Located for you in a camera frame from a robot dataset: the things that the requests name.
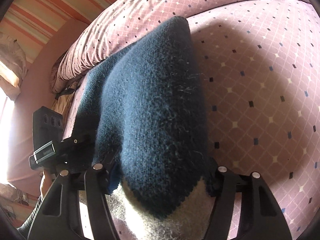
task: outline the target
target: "mattress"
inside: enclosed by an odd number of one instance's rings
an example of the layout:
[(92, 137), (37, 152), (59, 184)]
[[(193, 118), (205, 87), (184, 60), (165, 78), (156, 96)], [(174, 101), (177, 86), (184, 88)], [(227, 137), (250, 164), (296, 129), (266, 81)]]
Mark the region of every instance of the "mattress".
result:
[[(209, 151), (235, 173), (258, 171), (296, 239), (320, 205), (320, 19), (298, 0), (249, 0), (188, 19), (202, 72)], [(86, 78), (64, 137), (72, 133)], [(229, 238), (237, 233), (240, 197)]]

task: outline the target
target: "wall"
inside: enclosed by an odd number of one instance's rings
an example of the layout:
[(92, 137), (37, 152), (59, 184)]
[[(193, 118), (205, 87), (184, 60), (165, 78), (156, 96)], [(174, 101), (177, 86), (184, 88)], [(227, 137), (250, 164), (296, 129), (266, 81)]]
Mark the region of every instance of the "wall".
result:
[(32, 114), (41, 106), (51, 108), (54, 94), (49, 87), (52, 65), (79, 37), (88, 25), (75, 19), (68, 20), (41, 50), (21, 85), (15, 101), (9, 136), (8, 182), (18, 189), (39, 196), (39, 172), (29, 167), (33, 154)]

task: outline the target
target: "metal bolt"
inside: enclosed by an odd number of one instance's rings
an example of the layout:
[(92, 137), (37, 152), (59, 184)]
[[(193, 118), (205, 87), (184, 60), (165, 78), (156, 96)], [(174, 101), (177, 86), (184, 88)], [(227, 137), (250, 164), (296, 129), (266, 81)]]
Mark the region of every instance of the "metal bolt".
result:
[(220, 171), (220, 172), (226, 172), (228, 169), (225, 167), (225, 166), (220, 166), (219, 168), (218, 168), (218, 171)]
[(65, 177), (65, 176), (67, 176), (68, 174), (69, 174), (69, 171), (67, 171), (67, 170), (60, 171), (60, 175), (61, 175), (62, 177)]
[(103, 165), (101, 163), (96, 163), (93, 168), (96, 170), (96, 171), (99, 171), (103, 168)]
[(255, 179), (258, 179), (260, 178), (260, 174), (258, 172), (253, 172), (252, 177), (254, 177)]

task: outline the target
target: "striped wall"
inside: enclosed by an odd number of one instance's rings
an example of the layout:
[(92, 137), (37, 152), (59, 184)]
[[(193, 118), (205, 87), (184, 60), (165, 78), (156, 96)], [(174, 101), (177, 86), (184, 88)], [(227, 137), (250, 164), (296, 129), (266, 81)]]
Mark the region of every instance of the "striped wall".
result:
[(14, 0), (0, 31), (17, 39), (32, 63), (49, 39), (70, 18), (91, 23), (116, 0)]

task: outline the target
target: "pink bed sheet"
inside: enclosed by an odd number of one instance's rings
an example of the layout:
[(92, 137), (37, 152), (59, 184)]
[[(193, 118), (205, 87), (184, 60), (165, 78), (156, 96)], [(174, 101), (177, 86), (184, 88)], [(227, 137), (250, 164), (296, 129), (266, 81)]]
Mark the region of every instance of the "pink bed sheet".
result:
[[(236, 173), (260, 172), (296, 239), (320, 205), (320, 19), (302, 1), (252, 0), (188, 22), (202, 72), (210, 154)], [(65, 137), (84, 87), (85, 80)], [(229, 238), (236, 236), (239, 212), (238, 201)]]
[(52, 75), (52, 91), (61, 92), (68, 80), (79, 77), (170, 17), (187, 18), (236, 1), (244, 0), (118, 0), (103, 11), (70, 47), (56, 78)]

